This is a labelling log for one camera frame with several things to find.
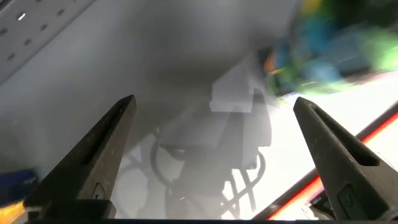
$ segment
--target orange object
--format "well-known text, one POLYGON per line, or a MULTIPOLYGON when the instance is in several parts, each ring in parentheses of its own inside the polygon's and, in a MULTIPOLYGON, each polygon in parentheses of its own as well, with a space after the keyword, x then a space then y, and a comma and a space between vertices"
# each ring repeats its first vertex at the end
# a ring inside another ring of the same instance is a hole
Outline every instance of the orange object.
POLYGON ((264 71, 271 74, 274 70, 275 70, 275 53, 271 52, 264 64, 264 71))

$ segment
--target gray wall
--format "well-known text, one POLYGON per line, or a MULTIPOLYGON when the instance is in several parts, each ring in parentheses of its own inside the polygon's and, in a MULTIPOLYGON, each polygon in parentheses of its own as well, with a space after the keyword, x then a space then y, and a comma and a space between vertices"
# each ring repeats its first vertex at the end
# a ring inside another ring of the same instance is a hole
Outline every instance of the gray wall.
POLYGON ((0 171, 45 175, 123 96, 128 149, 282 36, 293 0, 98 0, 0 87, 0 171))

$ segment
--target blue item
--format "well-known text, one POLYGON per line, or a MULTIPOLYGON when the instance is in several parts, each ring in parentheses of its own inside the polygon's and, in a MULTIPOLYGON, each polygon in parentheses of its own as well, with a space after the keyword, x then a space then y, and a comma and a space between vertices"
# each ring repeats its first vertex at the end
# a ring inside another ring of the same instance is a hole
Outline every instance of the blue item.
POLYGON ((22 200, 37 183, 37 176, 32 170, 0 174, 0 207, 22 200))
POLYGON ((276 47, 276 60, 275 69, 283 68, 289 60, 289 44, 287 42, 282 42, 276 47))
POLYGON ((335 32, 333 20, 321 15, 303 19, 303 36, 310 51, 323 54, 328 50, 328 42, 335 32))
POLYGON ((309 61, 305 65, 303 74, 310 82, 331 83, 341 80, 338 70, 323 57, 309 61))
POLYGON ((342 75, 367 71, 370 64, 360 46, 361 29, 349 29, 333 38, 325 56, 342 75))

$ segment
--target red edge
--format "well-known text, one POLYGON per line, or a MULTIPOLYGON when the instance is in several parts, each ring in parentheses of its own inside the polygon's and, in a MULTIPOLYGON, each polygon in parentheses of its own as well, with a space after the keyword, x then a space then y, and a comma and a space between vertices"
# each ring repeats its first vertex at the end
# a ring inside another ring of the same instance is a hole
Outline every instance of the red edge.
MULTIPOLYGON (((372 138, 376 137, 383 130, 385 130, 390 124, 398 119, 398 112, 391 116, 387 121, 385 121, 380 127, 375 129, 371 134, 366 136, 362 143, 368 143, 372 138)), ((289 208, 294 205, 304 204, 314 197, 316 197, 320 192, 323 191, 323 184, 319 176, 314 178, 308 185, 306 185, 301 191, 295 194, 285 205, 283 205, 278 211, 272 214, 268 220, 278 220, 281 215, 283 215, 289 208)))

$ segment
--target perforated metal panel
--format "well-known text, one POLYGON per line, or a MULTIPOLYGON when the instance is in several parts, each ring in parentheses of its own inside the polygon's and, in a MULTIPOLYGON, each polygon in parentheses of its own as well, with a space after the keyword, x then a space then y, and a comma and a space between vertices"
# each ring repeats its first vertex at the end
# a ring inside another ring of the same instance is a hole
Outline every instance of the perforated metal panel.
POLYGON ((0 1, 0 83, 7 80, 94 1, 0 1))

